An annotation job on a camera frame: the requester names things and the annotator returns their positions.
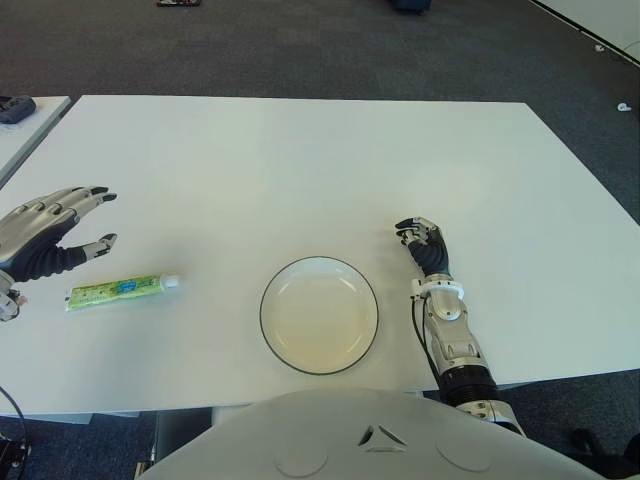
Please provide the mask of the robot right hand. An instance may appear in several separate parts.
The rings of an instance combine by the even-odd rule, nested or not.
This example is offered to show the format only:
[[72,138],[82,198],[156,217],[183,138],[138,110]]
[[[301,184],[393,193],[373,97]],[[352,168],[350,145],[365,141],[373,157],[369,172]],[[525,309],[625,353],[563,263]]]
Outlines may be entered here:
[[412,217],[398,222],[395,229],[401,244],[408,249],[425,277],[450,274],[446,243],[435,223],[422,217]]

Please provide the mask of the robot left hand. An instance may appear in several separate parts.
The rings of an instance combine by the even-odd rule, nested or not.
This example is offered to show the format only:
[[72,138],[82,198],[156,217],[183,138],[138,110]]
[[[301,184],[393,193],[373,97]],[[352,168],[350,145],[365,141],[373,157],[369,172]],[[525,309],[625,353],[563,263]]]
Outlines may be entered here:
[[1,271],[12,282],[23,283],[108,254],[114,233],[75,247],[60,242],[89,212],[116,198],[103,186],[71,187],[19,205],[1,219]]

